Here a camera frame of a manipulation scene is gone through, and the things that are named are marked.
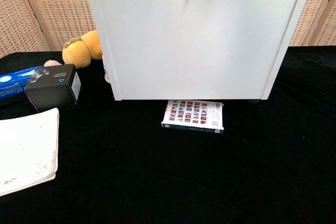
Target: blue box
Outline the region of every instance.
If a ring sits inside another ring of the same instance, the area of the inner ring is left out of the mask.
[[[25,86],[35,69],[42,66],[28,68],[18,72],[0,76],[0,99],[12,97],[25,91]]]

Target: box label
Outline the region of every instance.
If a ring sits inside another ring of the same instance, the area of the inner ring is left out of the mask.
[[[74,94],[74,96],[76,98],[76,101],[78,100],[80,86],[81,86],[81,83],[80,83],[78,74],[76,72],[75,77],[74,77],[74,81],[72,82],[72,85],[71,85],[71,89],[72,89],[73,94]]]

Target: black fabric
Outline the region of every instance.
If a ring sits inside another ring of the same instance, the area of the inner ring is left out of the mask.
[[[48,59],[13,54],[0,74]],[[224,101],[222,135],[161,128],[166,101],[114,101],[101,61],[79,77],[55,180],[1,197],[0,223],[336,222],[336,47],[289,48],[267,101]],[[34,113],[0,101],[0,119]]]

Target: product box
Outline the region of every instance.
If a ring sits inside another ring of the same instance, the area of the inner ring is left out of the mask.
[[[35,69],[41,66],[28,68],[25,70],[7,73],[0,76],[0,99],[12,97],[19,93],[23,93],[25,86],[34,73]]]
[[[222,133],[223,104],[196,100],[170,100],[162,127],[180,130]]]
[[[25,92],[38,112],[77,104],[81,83],[73,64],[34,71]]]

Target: paper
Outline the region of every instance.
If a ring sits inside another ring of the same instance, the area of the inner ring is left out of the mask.
[[[55,178],[58,109],[0,121],[0,196]]]

